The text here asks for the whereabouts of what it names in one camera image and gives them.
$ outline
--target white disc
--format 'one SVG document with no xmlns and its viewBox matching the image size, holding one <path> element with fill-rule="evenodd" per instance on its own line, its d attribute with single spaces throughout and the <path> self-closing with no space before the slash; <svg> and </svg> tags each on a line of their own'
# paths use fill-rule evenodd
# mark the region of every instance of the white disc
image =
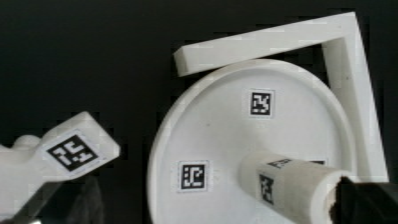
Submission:
<svg viewBox="0 0 398 224">
<path fill-rule="evenodd" d="M 354 137 L 334 94 L 299 66 L 265 59 L 217 70 L 169 111 L 149 161 L 157 224 L 292 223 L 238 183 L 242 160 L 261 150 L 356 174 Z"/>
</svg>

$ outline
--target white cylinder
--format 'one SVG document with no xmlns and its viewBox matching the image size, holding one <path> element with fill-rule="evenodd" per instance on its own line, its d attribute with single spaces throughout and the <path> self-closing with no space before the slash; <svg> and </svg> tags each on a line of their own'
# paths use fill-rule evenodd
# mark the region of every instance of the white cylinder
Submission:
<svg viewBox="0 0 398 224">
<path fill-rule="evenodd" d="M 256 152 L 244 160 L 240 185 L 281 215 L 302 224 L 332 223 L 336 186 L 348 171 Z"/>
</svg>

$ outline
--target white object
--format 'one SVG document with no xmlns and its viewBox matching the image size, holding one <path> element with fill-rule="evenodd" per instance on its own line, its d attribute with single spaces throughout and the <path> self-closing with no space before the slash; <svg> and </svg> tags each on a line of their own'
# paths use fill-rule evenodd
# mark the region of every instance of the white object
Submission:
<svg viewBox="0 0 398 224">
<path fill-rule="evenodd" d="M 119 145 L 84 112 L 43 139 L 22 136 L 13 148 L 2 146 L 0 155 L 0 220 L 6 220 L 43 184 L 86 175 L 119 156 Z"/>
<path fill-rule="evenodd" d="M 350 176 L 350 172 L 267 151 L 253 153 L 240 166 L 242 189 L 295 223 L 332 224 L 336 186 Z"/>
<path fill-rule="evenodd" d="M 245 61 L 315 44 L 331 89 L 290 63 Z M 148 176 L 153 222 L 292 223 L 242 186 L 251 155 L 322 161 L 363 181 L 388 181 L 356 14 L 187 45 L 174 56 L 181 76 L 228 67 L 194 84 L 160 127 Z"/>
</svg>

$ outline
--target white bracket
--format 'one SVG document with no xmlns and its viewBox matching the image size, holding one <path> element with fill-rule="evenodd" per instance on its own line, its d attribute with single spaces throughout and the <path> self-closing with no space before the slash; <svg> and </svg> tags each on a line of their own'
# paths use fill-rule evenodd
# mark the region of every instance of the white bracket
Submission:
<svg viewBox="0 0 398 224">
<path fill-rule="evenodd" d="M 190 44 L 174 53 L 180 76 L 322 44 L 331 89 L 350 119 L 363 181 L 386 182 L 368 64 L 356 13 L 288 24 Z"/>
<path fill-rule="evenodd" d="M 82 177 L 119 156 L 119 145 L 87 112 L 46 133 L 0 145 L 0 221 L 20 212 L 41 186 Z"/>
</svg>

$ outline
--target black background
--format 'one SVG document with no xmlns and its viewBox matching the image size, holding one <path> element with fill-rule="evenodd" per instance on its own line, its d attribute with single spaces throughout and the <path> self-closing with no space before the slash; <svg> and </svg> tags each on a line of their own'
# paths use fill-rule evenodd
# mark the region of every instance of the black background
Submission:
<svg viewBox="0 0 398 224">
<path fill-rule="evenodd" d="M 0 1 L 0 142 L 11 146 L 20 135 L 43 136 L 80 111 L 91 112 L 123 147 L 121 158 L 96 171 L 107 223 L 149 223 L 146 165 L 157 127 L 203 76 L 176 77 L 178 47 L 350 11 L 361 22 L 386 158 L 398 181 L 396 3 Z M 320 68 L 322 74 L 317 52 L 309 49 L 283 57 L 315 73 Z"/>
</svg>

